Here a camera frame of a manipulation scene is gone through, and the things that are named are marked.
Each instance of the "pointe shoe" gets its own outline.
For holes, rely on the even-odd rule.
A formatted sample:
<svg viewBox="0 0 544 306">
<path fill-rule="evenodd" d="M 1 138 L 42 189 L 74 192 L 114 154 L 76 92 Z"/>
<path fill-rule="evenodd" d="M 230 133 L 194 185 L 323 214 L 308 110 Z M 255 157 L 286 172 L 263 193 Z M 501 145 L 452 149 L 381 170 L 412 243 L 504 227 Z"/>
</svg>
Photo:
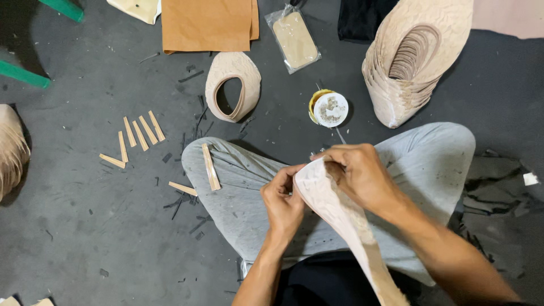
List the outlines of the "pointe shoe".
<svg viewBox="0 0 544 306">
<path fill-rule="evenodd" d="M 242 82 L 240 99 L 231 114 L 225 114 L 217 105 L 217 91 L 228 79 L 239 78 Z M 209 110 L 219 119 L 238 122 L 252 110 L 261 91 L 261 74 L 257 66 L 244 52 L 220 52 L 209 68 L 206 80 L 206 102 Z"/>
<path fill-rule="evenodd" d="M 346 241 L 382 306 L 408 306 L 385 266 L 364 209 L 336 185 L 323 158 L 302 168 L 293 179 L 304 202 Z"/>
<path fill-rule="evenodd" d="M 463 49 L 473 0 L 400 0 L 382 21 L 362 65 L 376 116 L 397 128 L 429 102 Z"/>
<path fill-rule="evenodd" d="M 30 159 L 30 149 L 23 136 L 17 113 L 0 104 L 0 201 L 21 181 L 23 165 Z"/>
</svg>

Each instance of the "gray sweatpants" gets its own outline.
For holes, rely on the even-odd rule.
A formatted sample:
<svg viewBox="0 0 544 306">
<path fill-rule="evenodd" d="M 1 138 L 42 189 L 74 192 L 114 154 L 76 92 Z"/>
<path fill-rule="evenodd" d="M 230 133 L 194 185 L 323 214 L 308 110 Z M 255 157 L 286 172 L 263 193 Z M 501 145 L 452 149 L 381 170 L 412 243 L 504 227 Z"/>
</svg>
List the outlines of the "gray sweatpants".
<svg viewBox="0 0 544 306">
<path fill-rule="evenodd" d="M 201 144 L 207 143 L 221 189 L 212 191 Z M 376 150 L 400 189 L 428 216 L 447 224 L 461 195 L 474 154 L 472 133 L 462 125 L 432 123 L 406 131 L 382 143 Z M 264 158 L 219 138 L 197 139 L 182 156 L 183 168 L 215 225 L 250 265 L 268 230 L 267 212 L 259 189 L 285 164 Z M 387 266 L 418 279 L 434 282 L 398 229 L 370 212 L 367 218 Z M 309 209 L 285 253 L 284 262 L 346 249 L 347 244 Z"/>
</svg>

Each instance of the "glue container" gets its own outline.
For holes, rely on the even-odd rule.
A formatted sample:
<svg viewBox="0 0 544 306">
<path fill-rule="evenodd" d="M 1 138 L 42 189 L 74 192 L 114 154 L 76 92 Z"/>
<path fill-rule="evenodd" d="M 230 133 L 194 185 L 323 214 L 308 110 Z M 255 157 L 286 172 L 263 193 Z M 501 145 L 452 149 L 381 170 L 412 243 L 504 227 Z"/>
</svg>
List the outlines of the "glue container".
<svg viewBox="0 0 544 306">
<path fill-rule="evenodd" d="M 310 119 L 318 125 L 335 127 L 348 116 L 348 102 L 343 95 L 329 89 L 313 94 L 308 105 Z"/>
</svg>

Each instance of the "green plastic stool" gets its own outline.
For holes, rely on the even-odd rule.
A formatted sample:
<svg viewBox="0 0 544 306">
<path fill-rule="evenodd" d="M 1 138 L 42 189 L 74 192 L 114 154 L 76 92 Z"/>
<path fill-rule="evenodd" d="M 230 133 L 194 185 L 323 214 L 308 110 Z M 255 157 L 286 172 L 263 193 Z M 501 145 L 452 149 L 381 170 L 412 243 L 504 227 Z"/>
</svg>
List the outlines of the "green plastic stool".
<svg viewBox="0 0 544 306">
<path fill-rule="evenodd" d="M 51 80 L 46 77 L 34 74 L 21 67 L 11 65 L 3 60 L 0 60 L 0 74 L 41 88 L 47 88 L 51 83 Z"/>
<path fill-rule="evenodd" d="M 40 2 L 49 5 L 77 22 L 83 20 L 83 10 L 69 0 L 40 0 Z"/>
<path fill-rule="evenodd" d="M 81 22 L 83 20 L 83 10 L 69 0 L 39 0 L 41 3 L 63 13 L 69 18 Z M 51 83 L 46 77 L 34 74 L 21 67 L 11 65 L 7 62 L 0 61 L 0 74 L 12 77 L 19 81 L 27 82 L 31 85 L 41 88 L 47 88 Z"/>
</svg>

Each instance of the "hand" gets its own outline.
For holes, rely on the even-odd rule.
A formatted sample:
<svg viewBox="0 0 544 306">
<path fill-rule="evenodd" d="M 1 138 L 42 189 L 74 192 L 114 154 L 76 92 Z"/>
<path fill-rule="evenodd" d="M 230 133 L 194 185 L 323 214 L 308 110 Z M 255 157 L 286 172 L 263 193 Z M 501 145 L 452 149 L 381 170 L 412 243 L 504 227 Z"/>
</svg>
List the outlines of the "hand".
<svg viewBox="0 0 544 306">
<path fill-rule="evenodd" d="M 293 175 L 305 165 L 281 168 L 268 184 L 261 187 L 270 223 L 269 234 L 285 248 L 295 236 L 304 216 L 305 203 L 298 192 L 293 190 Z"/>
<path fill-rule="evenodd" d="M 395 224 L 407 209 L 415 207 L 393 182 L 372 145 L 334 145 L 311 156 L 311 160 L 323 156 L 335 162 L 327 163 L 327 170 L 338 187 L 355 203 L 386 221 Z"/>
</svg>

